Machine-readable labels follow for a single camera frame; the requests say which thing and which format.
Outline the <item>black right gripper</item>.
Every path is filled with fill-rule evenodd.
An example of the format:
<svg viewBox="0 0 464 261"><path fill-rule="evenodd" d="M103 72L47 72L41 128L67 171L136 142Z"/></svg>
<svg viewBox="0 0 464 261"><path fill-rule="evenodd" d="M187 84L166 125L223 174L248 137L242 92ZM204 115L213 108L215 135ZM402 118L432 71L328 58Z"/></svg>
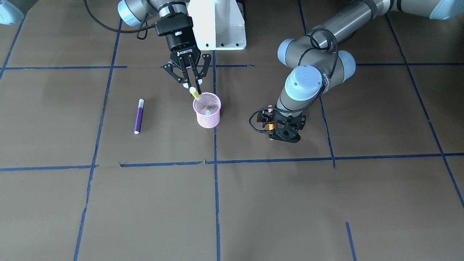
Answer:
<svg viewBox="0 0 464 261"><path fill-rule="evenodd" d="M211 54L200 54L197 46L194 32L193 21L185 13L176 13L174 15L162 17L156 23L156 32L159 36L165 36L170 50L170 61L161 66L174 80L183 85L184 88L190 88L190 79L187 67L191 67L195 78L195 87L199 95L202 94L201 85L203 78L207 76L211 64ZM181 66L179 58L182 58L185 66ZM203 61L200 71L197 66ZM177 67L181 70L182 76L174 72Z"/></svg>

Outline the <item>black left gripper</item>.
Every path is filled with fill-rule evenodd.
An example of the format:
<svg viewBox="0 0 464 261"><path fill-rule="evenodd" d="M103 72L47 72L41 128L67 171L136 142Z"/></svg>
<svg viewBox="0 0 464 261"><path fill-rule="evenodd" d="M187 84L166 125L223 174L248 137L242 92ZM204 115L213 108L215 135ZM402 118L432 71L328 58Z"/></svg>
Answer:
<svg viewBox="0 0 464 261"><path fill-rule="evenodd" d="M292 138L292 115L285 116L280 111L274 110L274 126L271 138Z"/></svg>

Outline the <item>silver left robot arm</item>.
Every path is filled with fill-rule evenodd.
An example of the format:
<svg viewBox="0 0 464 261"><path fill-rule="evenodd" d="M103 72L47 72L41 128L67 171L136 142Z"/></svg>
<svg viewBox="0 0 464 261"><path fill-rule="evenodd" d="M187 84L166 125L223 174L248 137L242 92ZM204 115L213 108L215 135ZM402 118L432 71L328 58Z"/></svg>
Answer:
<svg viewBox="0 0 464 261"><path fill-rule="evenodd" d="M359 28L389 11L448 20L463 10L462 0L353 0L326 22L312 28L300 39L284 40L277 57L292 71L276 106L260 112L257 122L273 140L296 143L306 124L303 111L322 94L345 82L355 73L353 56L339 49Z"/></svg>

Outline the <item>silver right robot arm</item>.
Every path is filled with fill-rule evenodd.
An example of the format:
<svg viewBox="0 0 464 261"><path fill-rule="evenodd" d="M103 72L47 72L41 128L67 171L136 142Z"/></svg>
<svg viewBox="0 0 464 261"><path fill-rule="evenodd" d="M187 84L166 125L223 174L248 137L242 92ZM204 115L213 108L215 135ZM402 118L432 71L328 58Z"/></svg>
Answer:
<svg viewBox="0 0 464 261"><path fill-rule="evenodd" d="M117 33L140 33L154 28L165 37L169 61L163 69L196 99L202 94L201 85L207 76L212 56L202 54L193 31L193 19L184 0L121 0L117 9L121 19L133 30L110 28L99 21L83 2L88 15L101 27Z"/></svg>

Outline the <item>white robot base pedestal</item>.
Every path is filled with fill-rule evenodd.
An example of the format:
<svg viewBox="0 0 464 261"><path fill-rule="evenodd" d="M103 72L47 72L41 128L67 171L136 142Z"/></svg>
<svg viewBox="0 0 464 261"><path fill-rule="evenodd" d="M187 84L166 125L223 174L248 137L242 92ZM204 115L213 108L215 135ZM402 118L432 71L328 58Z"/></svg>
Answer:
<svg viewBox="0 0 464 261"><path fill-rule="evenodd" d="M191 0L187 10L201 51L245 50L244 5L239 0Z"/></svg>

